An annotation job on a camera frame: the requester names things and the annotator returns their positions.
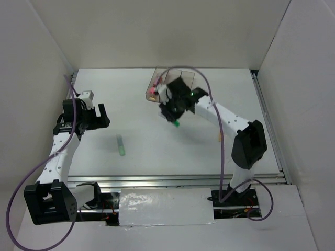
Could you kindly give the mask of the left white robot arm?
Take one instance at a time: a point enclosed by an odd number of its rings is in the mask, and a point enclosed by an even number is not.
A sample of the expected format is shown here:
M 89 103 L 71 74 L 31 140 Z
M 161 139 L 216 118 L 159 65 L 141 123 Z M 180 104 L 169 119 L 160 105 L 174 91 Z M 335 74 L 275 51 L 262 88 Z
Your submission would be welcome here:
M 24 198 L 35 225 L 72 222 L 84 205 L 92 209 L 103 204 L 103 195 L 97 182 L 85 182 L 73 190 L 68 188 L 72 159 L 85 131 L 109 126 L 104 104 L 98 104 L 99 115 L 91 99 L 66 99 L 62 103 L 53 129 L 51 160 L 33 185 L 24 189 Z

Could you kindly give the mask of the pink cap pen bundle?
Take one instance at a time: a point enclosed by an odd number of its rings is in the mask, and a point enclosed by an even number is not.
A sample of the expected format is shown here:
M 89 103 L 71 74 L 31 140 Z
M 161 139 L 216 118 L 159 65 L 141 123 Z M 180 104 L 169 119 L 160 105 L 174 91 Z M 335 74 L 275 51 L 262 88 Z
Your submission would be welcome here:
M 149 87 L 148 93 L 151 94 L 151 95 L 154 95 L 155 89 L 158 86 L 158 84 L 161 83 L 161 81 L 162 81 L 162 77 L 160 77 L 158 75 L 156 77 L 154 77 L 154 79 L 151 82 L 151 85 Z

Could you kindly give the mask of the clear green highlighter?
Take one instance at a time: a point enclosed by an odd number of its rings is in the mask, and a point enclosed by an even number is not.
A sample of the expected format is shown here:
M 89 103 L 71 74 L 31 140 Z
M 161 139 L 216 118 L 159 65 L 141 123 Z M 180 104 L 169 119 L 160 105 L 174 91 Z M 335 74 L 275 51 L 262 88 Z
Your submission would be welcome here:
M 125 147 L 124 147 L 122 136 L 120 134 L 118 134 L 118 135 L 116 135 L 116 138 L 117 138 L 117 145 L 118 145 L 119 154 L 120 154 L 120 156 L 125 156 L 126 152 L 125 152 Z

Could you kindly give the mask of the black green highlighter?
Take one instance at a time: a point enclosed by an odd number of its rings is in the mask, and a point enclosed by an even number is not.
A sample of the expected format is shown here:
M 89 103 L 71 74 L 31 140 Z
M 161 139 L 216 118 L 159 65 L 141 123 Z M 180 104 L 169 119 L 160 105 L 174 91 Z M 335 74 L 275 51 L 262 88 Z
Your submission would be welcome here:
M 175 127 L 179 127 L 179 126 L 180 126 L 180 123 L 179 123 L 177 120 L 175 120 L 175 121 L 173 122 L 173 125 L 174 125 Z

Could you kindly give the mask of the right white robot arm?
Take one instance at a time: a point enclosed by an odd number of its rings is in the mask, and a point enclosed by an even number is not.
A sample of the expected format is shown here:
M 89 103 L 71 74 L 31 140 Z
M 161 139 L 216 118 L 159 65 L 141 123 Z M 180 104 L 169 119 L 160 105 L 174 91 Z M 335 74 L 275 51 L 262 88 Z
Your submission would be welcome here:
M 160 97 L 161 116 L 168 122 L 178 126 L 179 118 L 190 111 L 217 126 L 222 136 L 233 140 L 231 158 L 235 170 L 228 198 L 234 205 L 242 204 L 254 176 L 252 168 L 267 151 L 263 124 L 239 117 L 215 102 L 202 88 L 190 89 L 181 77 L 166 85 L 159 84 L 155 93 Z

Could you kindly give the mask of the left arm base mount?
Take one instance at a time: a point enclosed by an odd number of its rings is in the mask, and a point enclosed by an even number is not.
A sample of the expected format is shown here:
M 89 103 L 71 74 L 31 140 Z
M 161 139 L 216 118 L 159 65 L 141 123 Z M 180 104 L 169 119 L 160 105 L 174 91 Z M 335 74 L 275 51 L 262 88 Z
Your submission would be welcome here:
M 86 182 L 71 189 L 77 202 L 77 222 L 104 222 L 119 225 L 118 192 L 102 192 L 97 182 Z

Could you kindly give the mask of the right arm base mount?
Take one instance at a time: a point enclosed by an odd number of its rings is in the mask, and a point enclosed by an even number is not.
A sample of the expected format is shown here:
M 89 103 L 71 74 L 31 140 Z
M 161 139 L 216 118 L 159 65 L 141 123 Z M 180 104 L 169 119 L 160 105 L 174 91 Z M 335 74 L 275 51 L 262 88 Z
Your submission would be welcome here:
M 242 194 L 234 192 L 224 202 L 219 202 L 219 190 L 212 190 L 211 196 L 207 198 L 213 204 L 214 219 L 260 218 L 259 201 L 256 190 L 248 188 Z

